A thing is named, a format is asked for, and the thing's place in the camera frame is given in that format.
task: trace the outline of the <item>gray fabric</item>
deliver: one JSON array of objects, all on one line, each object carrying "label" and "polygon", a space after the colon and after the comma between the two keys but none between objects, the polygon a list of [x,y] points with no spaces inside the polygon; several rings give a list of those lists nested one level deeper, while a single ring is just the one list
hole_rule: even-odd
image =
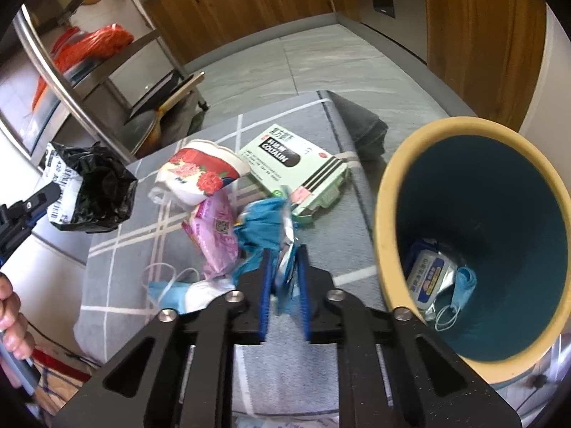
[{"label": "gray fabric", "polygon": [[[382,140],[367,137],[363,131],[384,133],[386,125],[364,123],[364,117],[369,122],[380,120],[370,113],[348,114],[351,107],[344,108],[341,117],[331,95],[307,93],[241,114],[130,166],[139,178],[133,214],[118,231],[94,236],[90,249],[82,310],[75,325],[76,339],[87,354],[101,361],[109,359],[154,315],[144,285],[149,280],[167,280],[171,272],[158,267],[143,273],[146,266],[162,261],[180,271],[202,265],[201,253],[180,228],[182,210],[162,208],[148,199],[154,172],[192,138],[210,139],[237,150],[275,123],[349,162],[351,178],[343,186],[340,200],[322,211],[315,225],[304,229],[300,237],[313,265],[329,270],[343,289],[366,305],[385,310],[372,246],[372,195],[352,133],[360,133],[363,143],[377,143],[381,154]],[[261,197],[261,189],[246,177],[238,181],[231,201],[241,208]],[[250,398],[245,400],[248,392]],[[297,317],[272,314],[267,342],[236,350],[233,409],[257,416],[316,418],[335,414],[335,346],[305,343]]]}]

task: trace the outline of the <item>red rose print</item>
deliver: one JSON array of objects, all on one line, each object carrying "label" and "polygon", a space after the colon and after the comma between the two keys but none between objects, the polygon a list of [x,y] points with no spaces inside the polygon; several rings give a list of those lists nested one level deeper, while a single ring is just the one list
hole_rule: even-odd
[{"label": "red rose print", "polygon": [[188,164],[182,164],[173,169],[172,171],[179,177],[185,178],[198,173],[199,170],[200,168],[196,164],[188,163]]},{"label": "red rose print", "polygon": [[209,170],[198,177],[196,186],[199,190],[203,191],[205,195],[211,196],[222,188],[222,179],[218,174]]}]

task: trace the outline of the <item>yellow bin rim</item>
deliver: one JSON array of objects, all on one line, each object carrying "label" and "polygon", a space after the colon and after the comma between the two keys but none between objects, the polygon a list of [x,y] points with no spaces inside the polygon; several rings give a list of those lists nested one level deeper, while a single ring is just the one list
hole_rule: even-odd
[{"label": "yellow bin rim", "polygon": [[396,241],[396,210],[398,196],[410,166],[424,151],[439,141],[457,135],[479,135],[496,139],[520,152],[543,175],[561,210],[567,234],[567,274],[555,314],[536,340],[515,356],[501,361],[482,362],[462,357],[487,383],[501,383],[515,378],[533,365],[551,347],[571,313],[571,198],[547,158],[527,139],[503,125],[476,117],[450,117],[424,125],[410,135],[390,159],[379,186],[375,210],[375,252],[379,280],[389,310],[409,308],[422,319],[412,301],[400,264]]}]

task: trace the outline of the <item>oven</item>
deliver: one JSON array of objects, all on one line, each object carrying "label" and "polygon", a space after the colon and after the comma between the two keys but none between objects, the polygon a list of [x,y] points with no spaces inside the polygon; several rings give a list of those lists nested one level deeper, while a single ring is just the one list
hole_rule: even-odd
[{"label": "oven", "polygon": [[363,0],[361,21],[426,62],[424,0]]}]

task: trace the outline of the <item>metal screw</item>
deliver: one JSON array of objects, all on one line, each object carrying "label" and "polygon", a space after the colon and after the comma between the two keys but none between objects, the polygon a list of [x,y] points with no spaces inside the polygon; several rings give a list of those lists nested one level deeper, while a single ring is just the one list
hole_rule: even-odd
[{"label": "metal screw", "polygon": [[327,291],[327,299],[330,301],[342,301],[345,299],[345,292],[341,290]]},{"label": "metal screw", "polygon": [[226,293],[224,298],[228,302],[241,302],[244,300],[244,293],[238,290],[229,291],[228,293]]},{"label": "metal screw", "polygon": [[178,313],[174,309],[163,309],[159,312],[158,317],[161,322],[172,322],[178,317]]},{"label": "metal screw", "polygon": [[401,322],[407,322],[410,319],[412,319],[412,312],[410,311],[410,309],[407,309],[406,307],[397,307],[395,309],[395,319],[396,320],[401,320]]}]

